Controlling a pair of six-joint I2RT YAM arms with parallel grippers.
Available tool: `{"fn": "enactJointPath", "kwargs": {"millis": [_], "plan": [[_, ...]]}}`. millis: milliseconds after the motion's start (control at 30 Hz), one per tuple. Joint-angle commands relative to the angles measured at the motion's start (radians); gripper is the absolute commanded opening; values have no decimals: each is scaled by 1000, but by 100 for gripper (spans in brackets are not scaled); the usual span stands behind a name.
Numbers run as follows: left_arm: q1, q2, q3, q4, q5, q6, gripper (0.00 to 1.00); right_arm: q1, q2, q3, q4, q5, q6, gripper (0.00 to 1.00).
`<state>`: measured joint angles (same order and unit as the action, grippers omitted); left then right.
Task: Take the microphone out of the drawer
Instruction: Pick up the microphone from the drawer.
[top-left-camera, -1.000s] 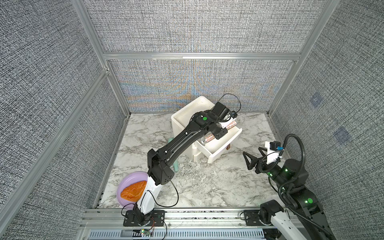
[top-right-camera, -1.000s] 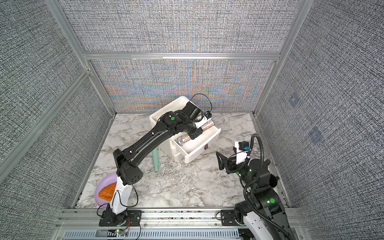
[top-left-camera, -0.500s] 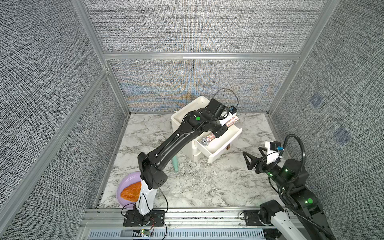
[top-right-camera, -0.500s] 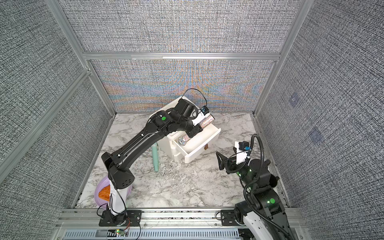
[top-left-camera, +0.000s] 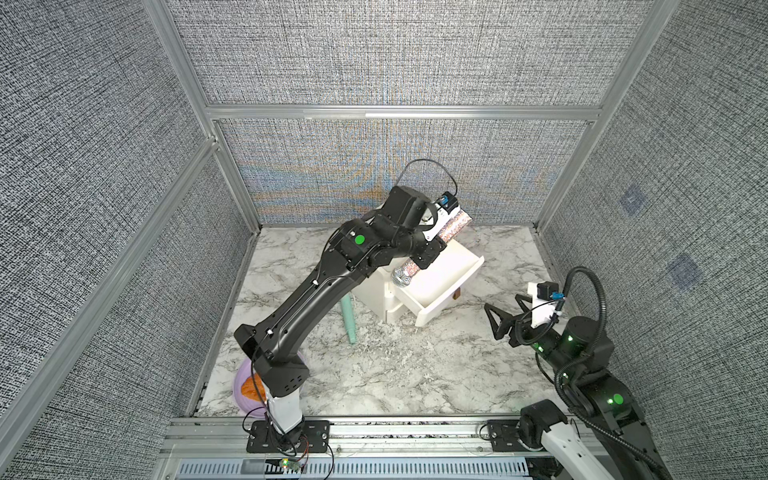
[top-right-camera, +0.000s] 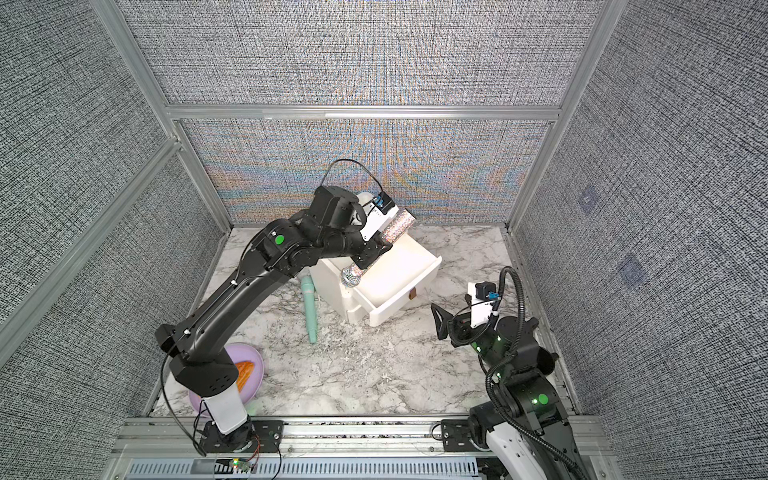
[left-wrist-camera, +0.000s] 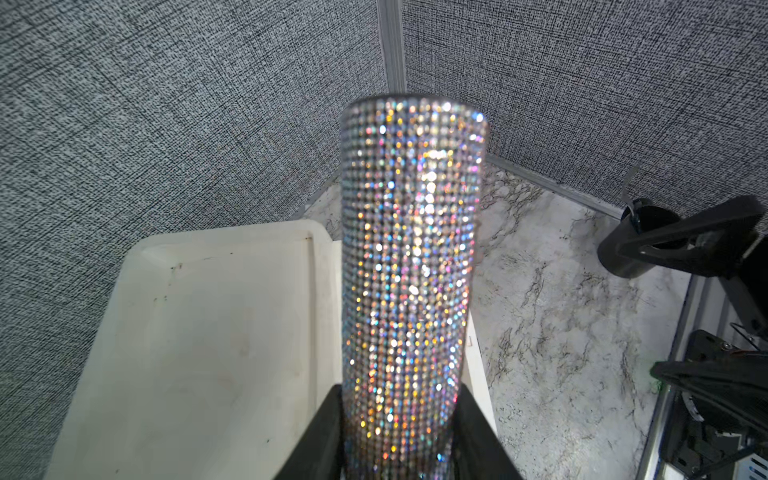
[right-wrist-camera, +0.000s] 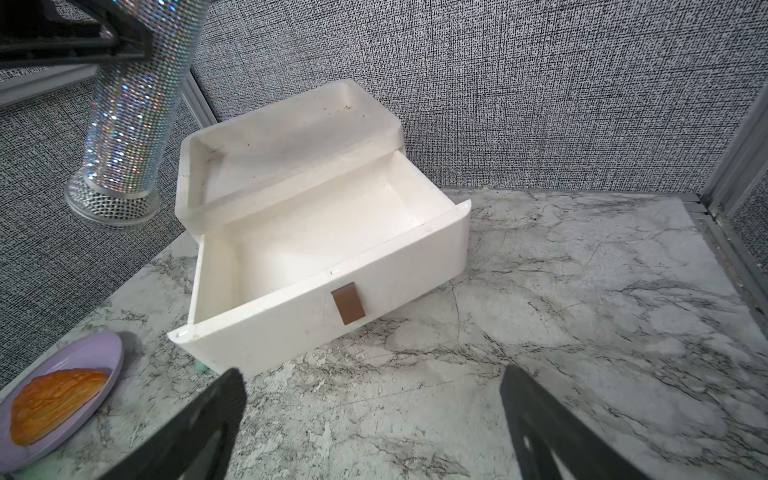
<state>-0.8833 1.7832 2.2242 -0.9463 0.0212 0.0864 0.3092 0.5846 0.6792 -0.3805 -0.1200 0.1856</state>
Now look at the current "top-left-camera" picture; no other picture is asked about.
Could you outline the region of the white top drawer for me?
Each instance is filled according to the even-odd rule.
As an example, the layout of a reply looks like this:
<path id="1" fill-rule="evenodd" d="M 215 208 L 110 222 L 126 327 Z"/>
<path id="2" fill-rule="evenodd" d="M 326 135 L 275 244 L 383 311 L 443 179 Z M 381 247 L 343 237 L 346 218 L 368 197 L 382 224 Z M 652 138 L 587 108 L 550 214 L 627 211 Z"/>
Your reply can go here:
<path id="1" fill-rule="evenodd" d="M 415 326 L 424 327 L 454 302 L 454 294 L 477 273 L 485 258 L 451 240 L 426 270 L 407 286 L 394 284 L 394 295 L 415 315 Z"/>

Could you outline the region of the mint green microphone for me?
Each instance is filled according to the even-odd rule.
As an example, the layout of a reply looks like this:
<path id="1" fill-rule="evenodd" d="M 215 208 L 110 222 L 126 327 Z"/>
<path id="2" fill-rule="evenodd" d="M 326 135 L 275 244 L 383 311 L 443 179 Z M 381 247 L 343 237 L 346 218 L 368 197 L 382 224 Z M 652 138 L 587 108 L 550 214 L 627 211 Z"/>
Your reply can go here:
<path id="1" fill-rule="evenodd" d="M 347 339 L 351 345 L 355 345 L 357 343 L 356 319 L 354 315 L 351 295 L 345 294 L 341 298 L 339 304 Z"/>

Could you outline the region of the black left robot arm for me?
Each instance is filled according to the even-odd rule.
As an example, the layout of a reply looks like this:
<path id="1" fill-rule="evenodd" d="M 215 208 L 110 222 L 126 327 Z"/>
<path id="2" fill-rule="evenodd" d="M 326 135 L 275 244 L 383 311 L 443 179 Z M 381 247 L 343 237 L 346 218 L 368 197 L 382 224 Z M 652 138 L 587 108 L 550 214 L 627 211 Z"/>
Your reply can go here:
<path id="1" fill-rule="evenodd" d="M 454 193 L 431 200 L 410 187 L 393 187 L 380 207 L 333 232 L 317 265 L 272 314 L 235 330 L 262 382 L 266 419 L 277 433 L 295 437 L 304 419 L 299 393 L 309 368 L 298 351 L 309 333 L 346 294 L 393 260 L 429 267 L 446 247 L 438 235 L 440 220 L 457 207 Z"/>

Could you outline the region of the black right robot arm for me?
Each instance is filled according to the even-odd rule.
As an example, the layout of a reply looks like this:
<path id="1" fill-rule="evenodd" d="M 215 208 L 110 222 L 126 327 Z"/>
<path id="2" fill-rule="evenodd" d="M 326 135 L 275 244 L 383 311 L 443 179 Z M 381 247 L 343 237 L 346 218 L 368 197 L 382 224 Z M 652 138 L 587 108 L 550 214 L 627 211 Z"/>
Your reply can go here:
<path id="1" fill-rule="evenodd" d="M 519 294 L 515 299 L 518 314 L 485 304 L 492 335 L 513 348 L 531 348 L 566 406 L 560 409 L 544 400 L 523 408 L 516 424 L 518 442 L 531 451 L 547 451 L 575 479 L 610 478 L 605 466 L 577 446 L 579 433 L 567 418 L 573 415 L 592 431 L 622 478 L 669 478 L 642 409 L 609 369 L 614 344 L 598 321 L 575 316 L 557 332 L 553 325 L 562 294 L 547 300 Z"/>

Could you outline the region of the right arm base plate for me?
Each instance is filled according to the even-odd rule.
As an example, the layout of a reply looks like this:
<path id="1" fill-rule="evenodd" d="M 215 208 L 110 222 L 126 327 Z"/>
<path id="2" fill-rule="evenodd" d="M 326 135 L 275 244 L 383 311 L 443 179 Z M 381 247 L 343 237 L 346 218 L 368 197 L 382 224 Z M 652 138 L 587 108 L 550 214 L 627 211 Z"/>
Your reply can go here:
<path id="1" fill-rule="evenodd" d="M 520 442 L 517 419 L 489 420 L 486 423 L 486 435 L 493 452 L 524 452 L 526 448 Z"/>

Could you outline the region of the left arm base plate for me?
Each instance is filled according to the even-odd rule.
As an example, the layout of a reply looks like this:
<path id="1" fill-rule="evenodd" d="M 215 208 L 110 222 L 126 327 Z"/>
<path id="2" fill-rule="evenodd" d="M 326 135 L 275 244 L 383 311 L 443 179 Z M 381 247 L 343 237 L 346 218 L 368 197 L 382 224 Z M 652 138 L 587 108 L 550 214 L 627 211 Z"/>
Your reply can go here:
<path id="1" fill-rule="evenodd" d="M 254 421 L 250 425 L 246 452 L 281 453 L 301 456 L 307 453 L 325 453 L 330 438 L 331 423 L 326 420 L 304 420 L 287 433 L 279 433 L 266 420 Z"/>

